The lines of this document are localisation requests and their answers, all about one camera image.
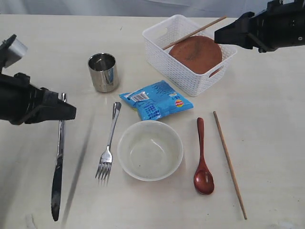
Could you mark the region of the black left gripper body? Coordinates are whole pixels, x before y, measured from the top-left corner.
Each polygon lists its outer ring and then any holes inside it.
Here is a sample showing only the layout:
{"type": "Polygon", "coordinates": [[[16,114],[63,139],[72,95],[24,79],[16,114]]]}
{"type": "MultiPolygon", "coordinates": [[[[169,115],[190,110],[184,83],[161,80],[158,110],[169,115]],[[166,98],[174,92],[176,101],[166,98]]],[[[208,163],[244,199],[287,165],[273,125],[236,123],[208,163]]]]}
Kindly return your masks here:
{"type": "Polygon", "coordinates": [[[12,125],[59,120],[58,93],[38,88],[30,83],[30,77],[19,73],[0,75],[0,118],[12,125]]]}

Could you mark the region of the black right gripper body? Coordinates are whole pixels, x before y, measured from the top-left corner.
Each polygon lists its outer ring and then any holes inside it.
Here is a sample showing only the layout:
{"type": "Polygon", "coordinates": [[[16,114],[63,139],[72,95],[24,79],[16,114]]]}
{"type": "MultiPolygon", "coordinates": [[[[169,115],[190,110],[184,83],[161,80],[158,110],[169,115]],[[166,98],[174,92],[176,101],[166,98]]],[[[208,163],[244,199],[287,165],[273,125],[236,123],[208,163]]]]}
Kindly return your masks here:
{"type": "Polygon", "coordinates": [[[259,52],[305,44],[305,2],[272,0],[267,8],[249,19],[247,37],[259,52]]]}

